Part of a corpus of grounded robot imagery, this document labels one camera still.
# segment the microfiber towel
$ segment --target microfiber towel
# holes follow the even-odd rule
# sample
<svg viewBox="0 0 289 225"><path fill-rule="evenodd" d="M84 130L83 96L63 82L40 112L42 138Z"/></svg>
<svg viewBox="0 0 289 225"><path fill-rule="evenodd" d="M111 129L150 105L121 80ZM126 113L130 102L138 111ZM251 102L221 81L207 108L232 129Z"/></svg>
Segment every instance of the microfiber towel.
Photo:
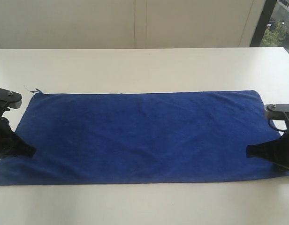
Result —
<svg viewBox="0 0 289 225"><path fill-rule="evenodd" d="M279 138L255 91L34 95L16 130L33 159L0 161L0 185L272 178L246 146Z"/></svg>

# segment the white wall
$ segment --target white wall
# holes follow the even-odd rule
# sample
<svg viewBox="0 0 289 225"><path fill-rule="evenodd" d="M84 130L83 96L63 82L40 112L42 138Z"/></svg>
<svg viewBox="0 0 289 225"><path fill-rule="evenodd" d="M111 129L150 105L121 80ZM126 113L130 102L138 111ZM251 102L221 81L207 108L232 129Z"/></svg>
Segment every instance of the white wall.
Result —
<svg viewBox="0 0 289 225"><path fill-rule="evenodd" d="M0 48L249 46L265 0L0 0Z"/></svg>

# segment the towel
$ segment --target towel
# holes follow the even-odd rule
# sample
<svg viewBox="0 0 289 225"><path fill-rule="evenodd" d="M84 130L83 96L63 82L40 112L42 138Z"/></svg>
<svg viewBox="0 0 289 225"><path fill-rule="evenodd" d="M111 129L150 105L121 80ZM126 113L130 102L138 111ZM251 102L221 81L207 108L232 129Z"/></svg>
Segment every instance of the towel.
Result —
<svg viewBox="0 0 289 225"><path fill-rule="evenodd" d="M16 133L33 159L0 161L0 185L227 182L272 178L246 146L279 138L252 90L36 93Z"/></svg>

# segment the tree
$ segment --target tree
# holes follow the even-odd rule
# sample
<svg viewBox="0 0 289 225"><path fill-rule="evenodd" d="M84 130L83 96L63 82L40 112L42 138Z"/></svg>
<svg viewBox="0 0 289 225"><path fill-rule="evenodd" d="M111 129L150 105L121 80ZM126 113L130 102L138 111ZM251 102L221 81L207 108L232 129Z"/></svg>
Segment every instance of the tree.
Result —
<svg viewBox="0 0 289 225"><path fill-rule="evenodd" d="M272 31L270 31L269 28L266 29L260 47L279 47L284 41L286 36L286 27L282 22L276 22L273 25L275 28Z"/></svg>

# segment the white table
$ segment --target white table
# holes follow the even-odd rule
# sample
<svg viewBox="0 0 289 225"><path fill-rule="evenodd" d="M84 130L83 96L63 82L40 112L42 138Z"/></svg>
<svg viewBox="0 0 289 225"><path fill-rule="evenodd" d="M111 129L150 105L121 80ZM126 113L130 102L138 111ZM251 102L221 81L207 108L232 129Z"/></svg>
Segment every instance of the white table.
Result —
<svg viewBox="0 0 289 225"><path fill-rule="evenodd" d="M0 50L0 87L32 94L257 90L289 103L282 48ZM231 183L0 187L0 225L288 225L289 178Z"/></svg>

